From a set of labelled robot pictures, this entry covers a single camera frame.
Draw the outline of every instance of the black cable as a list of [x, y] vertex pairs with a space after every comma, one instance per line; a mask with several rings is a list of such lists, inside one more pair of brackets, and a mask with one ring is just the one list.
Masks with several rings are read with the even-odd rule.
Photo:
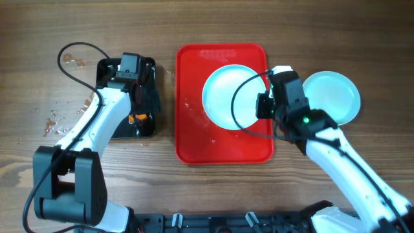
[[[30, 229], [29, 225], [28, 225], [28, 210], [30, 207], [31, 202], [33, 201], [33, 198], [36, 194], [36, 192], [38, 191], [41, 183], [46, 179], [47, 175], [49, 174], [49, 172], [53, 172], [57, 166], [60, 164], [60, 162], [62, 161], [62, 159], [65, 157], [66, 153], [77, 143], [80, 141], [82, 135], [85, 133], [85, 131], [87, 131], [88, 127], [92, 124], [92, 122], [94, 121], [94, 119], [96, 118], [96, 116], [98, 116], [99, 111], [101, 110], [102, 107], [102, 96], [101, 94], [98, 92], [98, 90], [96, 90], [94, 87], [92, 87], [91, 85], [75, 78], [74, 76], [72, 76], [71, 74], [69, 74], [68, 72], [66, 72], [61, 63], [60, 63], [60, 58], [61, 55], [63, 53], [63, 51], [65, 51], [67, 48], [73, 46], [73, 45], [87, 45], [90, 46], [96, 50], [98, 50], [99, 52], [101, 52], [106, 58], [109, 59], [109, 56], [102, 50], [99, 49], [97, 46], [92, 45], [90, 43], [86, 43], [86, 42], [74, 42], [74, 43], [70, 43], [66, 46], [64, 46], [58, 54], [58, 67], [60, 69], [60, 71], [63, 74], [66, 74], [66, 76], [68, 76], [70, 79], [74, 80], [75, 82], [78, 82], [84, 86], [86, 86], [87, 88], [89, 88], [90, 90], [92, 90], [93, 92], [95, 92], [95, 94], [98, 96], [99, 102], [98, 102], [98, 107], [96, 108], [96, 111], [94, 112], [94, 114], [92, 115], [92, 117], [88, 120], [88, 122], [85, 124], [85, 126], [80, 130], [80, 132], [77, 134], [76, 137], [73, 138], [73, 141], [58, 155], [58, 157], [56, 157], [56, 159], [47, 167], [47, 169], [43, 172], [42, 176], [40, 177], [40, 179], [37, 181], [37, 183], [34, 185], [32, 191], [30, 192], [25, 207], [23, 209], [23, 228], [26, 230], [26, 232], [28, 233], [35, 233], [32, 229]], [[56, 231], [55, 233], [63, 233], [63, 232], [67, 232], [69, 230], [73, 230], [75, 228], [86, 228], [89, 230], [100, 230], [100, 229], [96, 229], [93, 227], [88, 227], [85, 225], [74, 225], [71, 227], [67, 227], [64, 228], [63, 230], [59, 230]]]
[[398, 222], [400, 223], [402, 229], [404, 230], [405, 233], [410, 233], [409, 228], [407, 226], [407, 224], [404, 222], [404, 220], [402, 219], [401, 215], [398, 213], [397, 209], [395, 208], [394, 204], [389, 200], [389, 198], [387, 197], [387, 195], [381, 190], [381, 188], [377, 185], [377, 183], [372, 179], [372, 177], [364, 170], [364, 168], [358, 164], [348, 153], [344, 152], [343, 150], [340, 149], [340, 145], [337, 145], [336, 141], [330, 141], [330, 140], [326, 140], [326, 139], [321, 139], [318, 137], [301, 137], [301, 136], [290, 136], [290, 137], [280, 137], [276, 135], [276, 129], [275, 131], [275, 135], [264, 135], [264, 134], [260, 134], [260, 133], [256, 133], [250, 130], [247, 130], [246, 128], [243, 128], [238, 121], [235, 118], [234, 115], [234, 100], [235, 97], [237, 95], [237, 93], [240, 91], [240, 89], [246, 85], [246, 83], [252, 81], [253, 79], [260, 77], [262, 75], [265, 74], [269, 74], [270, 71], [267, 72], [263, 72], [261, 74], [257, 74], [249, 79], [247, 79], [246, 81], [244, 81], [234, 92], [233, 94], [233, 98], [232, 98], [232, 103], [230, 104], [230, 110], [232, 112], [232, 117], [233, 120], [235, 122], [235, 124], [237, 124], [237, 126], [239, 126], [239, 128], [244, 131], [245, 133], [248, 133], [250, 135], [253, 136], [257, 136], [257, 137], [261, 137], [261, 138], [266, 138], [266, 139], [281, 139], [281, 140], [288, 140], [291, 142], [295, 142], [298, 140], [314, 140], [316, 142], [320, 142], [322, 144], [328, 145], [332, 148], [334, 148], [335, 150], [337, 150], [341, 155], [343, 155], [344, 157], [346, 157], [349, 161], [351, 161], [351, 163], [353, 163], [362, 173], [363, 175], [367, 178], [367, 180], [374, 186], [375, 190], [380, 194], [380, 196], [382, 197], [382, 199], [384, 200], [384, 202], [387, 204], [387, 206], [389, 206], [389, 208], [391, 209], [391, 211], [394, 213], [395, 218], [398, 220]]
[[244, 131], [244, 132], [246, 132], [246, 133], [248, 133], [248, 134], [250, 134], [250, 135], [256, 136], [256, 137], [262, 137], [262, 138], [265, 138], [265, 139], [278, 139], [279, 137], [278, 137], [278, 136], [275, 136], [275, 135], [266, 135], [266, 134], [256, 133], [256, 132], [253, 132], [253, 131], [247, 130], [246, 128], [242, 127], [242, 126], [238, 123], [238, 121], [236, 120], [235, 115], [234, 115], [234, 100], [235, 100], [235, 97], [237, 96], [237, 93], [240, 91], [240, 89], [241, 89], [244, 85], [246, 85], [246, 83], [248, 83], [248, 82], [252, 81], [253, 79], [255, 79], [255, 78], [257, 78], [257, 77], [260, 77], [260, 76], [262, 76], [262, 75], [268, 75], [270, 72], [271, 72], [271, 71], [266, 71], [266, 72], [263, 72], [263, 73], [257, 74], [257, 75], [255, 75], [255, 76], [253, 76], [253, 77], [251, 77], [251, 78], [247, 79], [247, 80], [246, 80], [246, 81], [244, 81], [242, 84], [240, 84], [240, 86], [239, 86], [239, 87], [235, 90], [235, 92], [234, 92], [234, 94], [233, 94], [232, 103], [230, 104], [230, 111], [232, 112], [232, 117], [233, 117], [234, 123], [235, 123], [235, 124], [236, 124], [236, 125], [237, 125], [237, 126], [238, 126], [241, 130], [242, 130], [242, 131]]

